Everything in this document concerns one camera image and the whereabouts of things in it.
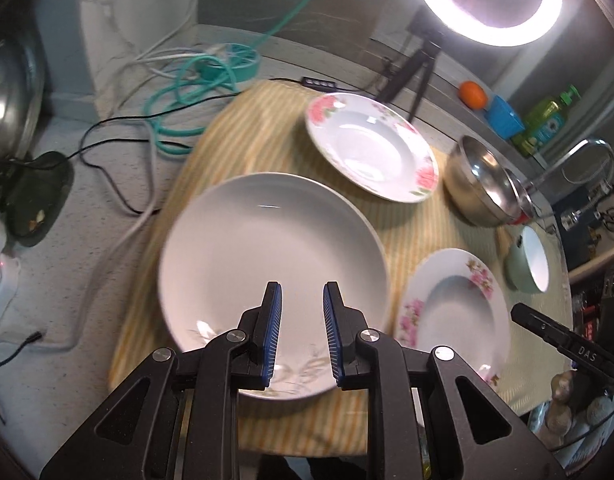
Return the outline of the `gloved right hand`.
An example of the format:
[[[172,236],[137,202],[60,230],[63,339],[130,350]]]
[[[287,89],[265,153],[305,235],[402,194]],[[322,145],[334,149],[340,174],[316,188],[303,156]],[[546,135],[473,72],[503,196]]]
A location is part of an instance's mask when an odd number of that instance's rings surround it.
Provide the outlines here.
[[[551,400],[537,436],[547,448],[559,451],[595,437],[610,422],[614,396],[592,385],[589,376],[575,370],[551,379]]]

